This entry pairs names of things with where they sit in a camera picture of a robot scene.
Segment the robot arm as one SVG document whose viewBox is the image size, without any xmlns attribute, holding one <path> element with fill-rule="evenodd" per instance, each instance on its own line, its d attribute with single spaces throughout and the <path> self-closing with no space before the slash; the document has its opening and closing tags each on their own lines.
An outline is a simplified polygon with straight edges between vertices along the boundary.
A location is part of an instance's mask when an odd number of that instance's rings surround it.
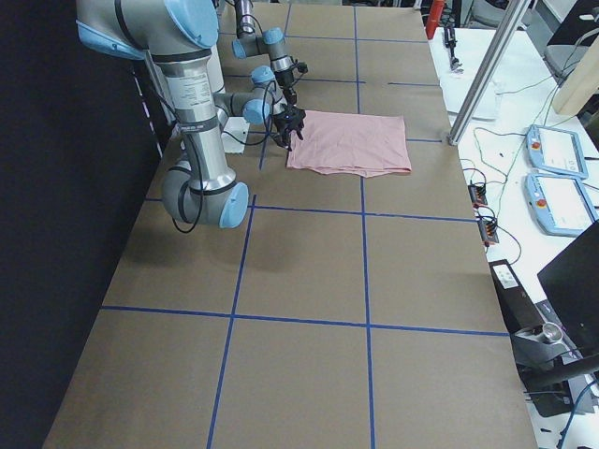
<svg viewBox="0 0 599 449">
<path fill-rule="evenodd" d="M 79 38 L 87 48 L 129 60 L 151 57 L 167 82 L 165 105 L 174 116 L 185 152 L 163 180 L 162 203 L 173 223 L 234 228 L 247 211 L 249 191 L 228 166 L 222 135 L 226 122 L 275 125 L 267 133 L 289 150 L 300 137 L 306 113 L 295 86 L 308 66 L 293 58 L 283 31 L 263 30 L 249 1 L 234 4 L 234 55 L 268 56 L 253 70 L 249 93 L 212 86 L 209 61 L 219 37 L 214 1 L 79 1 Z"/>
<path fill-rule="evenodd" d="M 300 62 L 294 59 L 286 46 L 285 36 L 279 27 L 263 30 L 253 12 L 251 1 L 233 2 L 236 19 L 236 39 L 232 50 L 238 59 L 267 55 L 270 68 L 282 89 L 286 102 L 296 106 L 295 72 L 300 72 Z"/>
</svg>

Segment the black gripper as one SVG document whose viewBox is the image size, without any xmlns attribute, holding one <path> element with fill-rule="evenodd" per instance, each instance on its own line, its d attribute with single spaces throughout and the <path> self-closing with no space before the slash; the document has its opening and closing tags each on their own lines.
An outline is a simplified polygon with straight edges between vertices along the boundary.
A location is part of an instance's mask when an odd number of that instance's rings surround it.
<svg viewBox="0 0 599 449">
<path fill-rule="evenodd" d="M 287 104 L 296 104 L 298 96 L 294 85 L 296 83 L 293 74 L 281 74 L 278 76 L 278 84 L 282 89 Z"/>
<path fill-rule="evenodd" d="M 291 151 L 291 134 L 303 140 L 305 110 L 293 105 L 284 105 L 283 110 L 274 116 L 277 128 L 276 144 L 287 151 Z"/>
</svg>

